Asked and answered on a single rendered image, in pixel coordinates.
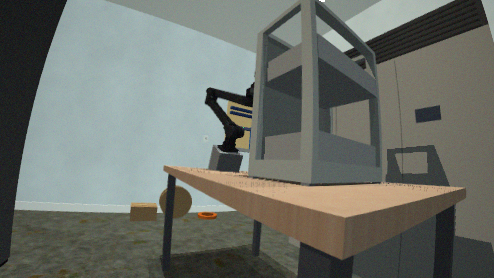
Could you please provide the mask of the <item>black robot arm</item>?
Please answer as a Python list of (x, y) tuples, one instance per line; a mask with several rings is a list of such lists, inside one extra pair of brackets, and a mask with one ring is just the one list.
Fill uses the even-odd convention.
[[(254, 95), (254, 83), (251, 84), (251, 87), (246, 89), (246, 96), (238, 95), (235, 93), (215, 89), (215, 88), (207, 88), (206, 89), (206, 99), (205, 104), (208, 105), (218, 119), (223, 124), (223, 129), (225, 130), (225, 141), (223, 141), (222, 145), (218, 145), (218, 148), (223, 152), (238, 152), (239, 150), (235, 148), (236, 139), (242, 138), (244, 136), (244, 128), (236, 125), (224, 112), (224, 110), (217, 103), (216, 97), (221, 99), (225, 99), (234, 103), (238, 103), (243, 106), (252, 107), (253, 108), (253, 95)], [(210, 95), (211, 94), (211, 95)], [(210, 96), (214, 96), (213, 98)]]

